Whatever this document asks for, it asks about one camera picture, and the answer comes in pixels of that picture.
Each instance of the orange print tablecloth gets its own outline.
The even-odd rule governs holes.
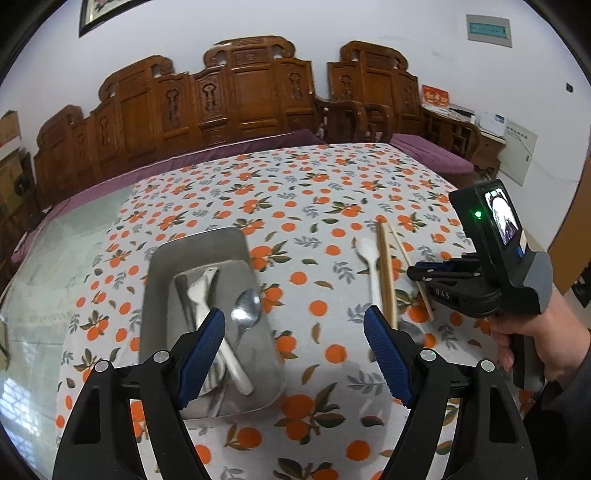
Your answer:
[[[268,420],[191,431],[213,479],[370,480],[379,476],[408,410],[393,400],[363,335],[369,306],[356,238],[375,236],[381,216],[398,225],[411,261],[472,250],[447,193],[452,186],[386,144],[280,149],[204,163],[135,186],[107,232],[64,343],[58,436],[98,359],[138,360],[142,295],[159,245],[222,226],[246,235],[264,309],[285,361],[283,407]],[[399,311],[421,322],[448,361],[493,358],[486,321],[436,306],[427,313],[392,259]],[[448,405],[430,478],[441,478],[457,405]],[[134,430],[150,479],[160,478],[141,402]]]

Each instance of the stainless steel tray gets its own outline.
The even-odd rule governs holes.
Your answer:
[[[237,328],[230,313],[238,296],[247,288],[259,291],[259,282],[250,265],[246,239],[237,228],[220,228],[186,236],[160,246],[148,269],[144,295],[139,361],[160,349],[170,350],[188,330],[174,286],[174,277],[184,273],[189,285],[207,267],[219,268],[209,293],[209,306],[219,308],[226,317],[226,339],[233,345]],[[220,387],[191,402],[181,411],[187,428],[215,426],[238,421],[235,415],[251,414],[272,405],[285,389],[285,373],[275,348],[272,329],[265,313],[242,338],[236,356],[250,378],[254,393],[245,397],[229,377],[225,399],[217,417],[208,417],[212,398]]]

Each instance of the hand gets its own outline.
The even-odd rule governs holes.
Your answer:
[[[535,350],[544,364],[544,375],[558,381],[562,388],[572,381],[589,351],[591,335],[554,289],[544,313],[535,316],[490,317],[491,336],[498,344],[498,358],[508,372],[515,357],[509,335],[520,333],[534,338]]]

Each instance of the wooden chair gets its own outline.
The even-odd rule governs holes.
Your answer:
[[[206,67],[195,74],[175,73],[172,60],[154,55],[109,75],[88,117],[68,105],[41,127],[34,160],[41,208],[213,145],[321,126],[331,143],[375,133],[362,103],[316,96],[311,63],[295,51],[282,37],[236,38],[205,52]]]
[[[419,135],[469,161],[482,144],[478,127],[423,108],[417,78],[407,69],[408,61],[399,51],[351,41],[341,47],[340,61],[328,63],[330,96],[387,105],[394,112],[394,132]],[[387,130],[378,115],[370,115],[369,121]],[[382,140],[388,142],[389,135]]]

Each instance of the white ceramic spoon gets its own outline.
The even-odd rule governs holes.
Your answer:
[[[209,313],[209,306],[207,305],[207,291],[209,290],[209,284],[213,276],[217,272],[217,267],[210,267],[208,268],[205,273],[203,274],[207,280],[199,281],[197,280],[189,287],[189,291],[187,292],[188,297],[191,301],[197,304],[197,328],[203,323],[205,317]],[[230,344],[224,337],[222,340],[222,344],[220,345],[219,353],[221,354],[224,362],[226,363],[226,367],[228,369],[228,373],[234,380],[238,391],[242,395],[250,395],[254,392],[254,387],[250,379],[248,378],[246,372],[242,368],[242,365],[236,354],[230,347]]]
[[[378,271],[375,264],[379,258],[378,246],[371,238],[363,237],[357,240],[357,253],[362,257],[369,267],[369,284],[371,288],[371,303],[382,310],[382,297],[379,290]]]

